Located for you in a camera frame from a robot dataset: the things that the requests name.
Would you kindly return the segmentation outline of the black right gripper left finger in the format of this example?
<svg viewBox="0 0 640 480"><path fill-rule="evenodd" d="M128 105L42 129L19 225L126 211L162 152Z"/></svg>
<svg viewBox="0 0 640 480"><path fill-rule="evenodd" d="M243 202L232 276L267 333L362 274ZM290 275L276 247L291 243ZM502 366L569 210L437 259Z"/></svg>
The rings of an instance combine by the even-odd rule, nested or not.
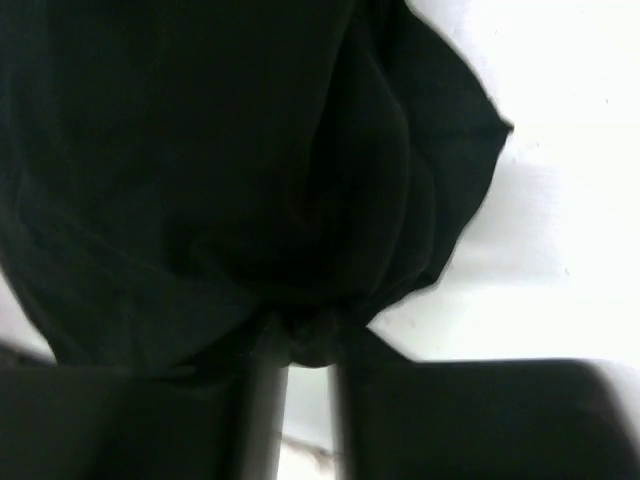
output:
<svg viewBox="0 0 640 480"><path fill-rule="evenodd" d="M5 479L272 479L288 373L267 358L143 379L1 348Z"/></svg>

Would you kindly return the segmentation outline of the black trousers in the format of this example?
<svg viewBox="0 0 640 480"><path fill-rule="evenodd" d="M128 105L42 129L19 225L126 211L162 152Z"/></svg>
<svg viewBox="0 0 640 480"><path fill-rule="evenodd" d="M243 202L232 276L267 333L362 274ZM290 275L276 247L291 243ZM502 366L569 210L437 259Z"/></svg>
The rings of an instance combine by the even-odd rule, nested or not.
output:
<svg viewBox="0 0 640 480"><path fill-rule="evenodd" d="M62 363L275 321L325 366L438 280L510 130L402 1L5 1L1 263Z"/></svg>

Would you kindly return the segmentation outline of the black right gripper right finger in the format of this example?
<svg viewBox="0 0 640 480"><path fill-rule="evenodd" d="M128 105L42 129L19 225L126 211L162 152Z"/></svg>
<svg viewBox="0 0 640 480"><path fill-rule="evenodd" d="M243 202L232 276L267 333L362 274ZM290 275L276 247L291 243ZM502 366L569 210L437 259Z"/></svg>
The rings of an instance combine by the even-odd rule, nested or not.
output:
<svg viewBox="0 0 640 480"><path fill-rule="evenodd" d="M582 360L419 362L355 329L338 337L334 385L343 479L639 475L612 385Z"/></svg>

